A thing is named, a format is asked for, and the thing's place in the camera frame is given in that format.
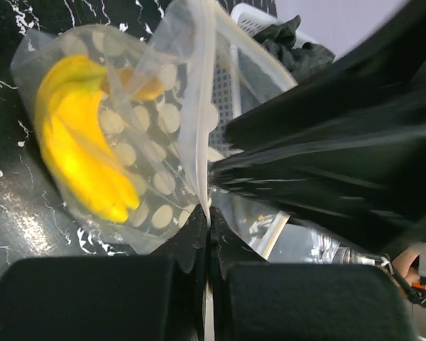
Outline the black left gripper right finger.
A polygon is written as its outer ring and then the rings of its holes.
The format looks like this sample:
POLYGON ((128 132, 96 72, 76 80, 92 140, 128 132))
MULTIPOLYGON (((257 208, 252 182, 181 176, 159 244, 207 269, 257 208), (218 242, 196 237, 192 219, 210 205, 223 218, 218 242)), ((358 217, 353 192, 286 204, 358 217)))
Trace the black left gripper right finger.
POLYGON ((403 300, 375 266, 267 262, 210 210, 217 340, 416 340, 403 300))

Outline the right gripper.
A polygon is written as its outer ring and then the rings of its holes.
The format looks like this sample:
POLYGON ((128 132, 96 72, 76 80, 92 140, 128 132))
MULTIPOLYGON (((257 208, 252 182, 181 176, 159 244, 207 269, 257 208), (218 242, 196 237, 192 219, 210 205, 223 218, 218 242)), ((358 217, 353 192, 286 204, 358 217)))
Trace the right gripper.
POLYGON ((426 1, 225 136, 215 186, 372 253, 426 242, 426 1))

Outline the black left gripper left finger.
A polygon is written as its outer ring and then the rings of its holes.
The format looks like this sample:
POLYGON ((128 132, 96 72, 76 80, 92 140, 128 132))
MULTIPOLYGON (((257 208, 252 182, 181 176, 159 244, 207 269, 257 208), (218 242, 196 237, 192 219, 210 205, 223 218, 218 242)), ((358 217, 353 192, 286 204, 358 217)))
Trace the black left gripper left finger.
POLYGON ((148 255, 23 259, 0 279, 0 340, 203 340, 207 220, 148 255))

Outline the clear zip top bag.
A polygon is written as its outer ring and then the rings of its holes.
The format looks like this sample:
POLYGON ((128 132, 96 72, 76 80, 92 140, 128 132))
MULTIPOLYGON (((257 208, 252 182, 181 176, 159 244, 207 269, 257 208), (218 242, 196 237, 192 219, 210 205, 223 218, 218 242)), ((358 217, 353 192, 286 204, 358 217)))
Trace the clear zip top bag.
POLYGON ((50 172, 70 213, 95 237, 148 254, 174 236, 196 207, 208 215, 208 168, 219 157, 209 152, 218 37, 265 64, 258 43, 232 32, 227 17, 215 1, 172 1, 148 42, 106 25, 78 26, 59 36, 26 32, 11 74, 36 138, 36 95, 57 61, 86 55, 107 68, 110 93, 100 102, 99 124, 139 207, 124 223, 103 220, 50 172))

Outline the yellow fake banana bunch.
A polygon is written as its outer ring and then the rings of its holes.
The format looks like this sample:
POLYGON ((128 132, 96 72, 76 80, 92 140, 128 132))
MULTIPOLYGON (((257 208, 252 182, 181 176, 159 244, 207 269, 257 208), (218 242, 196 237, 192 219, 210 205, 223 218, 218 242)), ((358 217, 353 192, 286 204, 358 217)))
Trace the yellow fake banana bunch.
POLYGON ((109 93, 106 66, 86 55, 63 57, 40 84, 34 124, 55 179, 92 214, 124 223, 140 199, 100 128, 99 105, 109 93))

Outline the dark pinstriped shirt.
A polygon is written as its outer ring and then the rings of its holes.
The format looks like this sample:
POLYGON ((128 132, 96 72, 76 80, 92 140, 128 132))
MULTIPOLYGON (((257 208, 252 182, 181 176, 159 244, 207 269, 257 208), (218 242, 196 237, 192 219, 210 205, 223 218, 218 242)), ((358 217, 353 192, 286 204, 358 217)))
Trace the dark pinstriped shirt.
POLYGON ((278 62, 257 63, 238 49, 239 98, 244 112, 296 87, 334 62, 331 50, 299 32, 298 15, 284 23, 241 16, 238 24, 278 62))

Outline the white laundry basket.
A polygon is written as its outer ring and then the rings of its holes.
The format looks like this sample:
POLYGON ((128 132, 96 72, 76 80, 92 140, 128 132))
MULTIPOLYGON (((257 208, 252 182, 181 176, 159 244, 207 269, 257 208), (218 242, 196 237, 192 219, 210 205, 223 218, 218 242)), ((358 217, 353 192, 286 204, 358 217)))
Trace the white laundry basket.
MULTIPOLYGON (((232 32, 253 37, 270 25, 282 24, 276 17, 246 3, 235 5, 231 16, 234 23, 232 32)), ((218 37, 219 52, 214 69, 212 90, 213 129, 209 133, 209 152, 218 152, 219 157, 238 153, 224 137, 226 125, 233 119, 259 107, 261 104, 297 86, 297 81, 266 50, 257 44, 258 52, 263 52, 264 63, 255 62, 242 48, 229 42, 224 36, 218 37)))

